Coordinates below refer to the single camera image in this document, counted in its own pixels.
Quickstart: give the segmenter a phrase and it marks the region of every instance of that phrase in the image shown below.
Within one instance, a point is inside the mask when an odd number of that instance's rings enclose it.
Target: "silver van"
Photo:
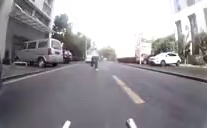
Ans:
[[[63,63],[62,43],[53,38],[25,42],[24,48],[16,52],[15,61],[38,62],[39,67],[57,66]]]

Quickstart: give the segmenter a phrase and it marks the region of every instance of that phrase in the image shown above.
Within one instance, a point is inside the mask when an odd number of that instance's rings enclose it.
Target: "building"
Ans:
[[[144,57],[151,54],[152,50],[152,42],[142,38],[142,34],[137,35],[135,47],[135,58],[137,62],[140,62],[144,59]]]
[[[201,32],[207,33],[207,0],[171,0],[174,9],[174,25],[177,40],[192,41],[191,53],[198,54],[195,37]]]
[[[13,61],[23,42],[50,37],[54,0],[0,0],[0,52]]]

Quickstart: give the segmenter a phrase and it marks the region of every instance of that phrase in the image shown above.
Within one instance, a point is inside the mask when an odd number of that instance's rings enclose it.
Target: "person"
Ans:
[[[98,60],[99,60],[99,54],[96,49],[94,49],[91,53],[91,67],[95,65],[95,70],[98,71]]]

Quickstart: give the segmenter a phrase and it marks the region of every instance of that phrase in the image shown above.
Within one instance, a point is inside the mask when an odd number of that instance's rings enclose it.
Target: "sky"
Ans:
[[[75,32],[111,46],[118,57],[135,56],[136,34],[156,39],[174,33],[170,0],[55,0],[54,15],[66,13]]]

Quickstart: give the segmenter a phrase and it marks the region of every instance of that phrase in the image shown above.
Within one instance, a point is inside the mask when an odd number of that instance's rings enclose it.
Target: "asphalt road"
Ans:
[[[102,62],[6,83],[0,128],[207,128],[207,84]]]

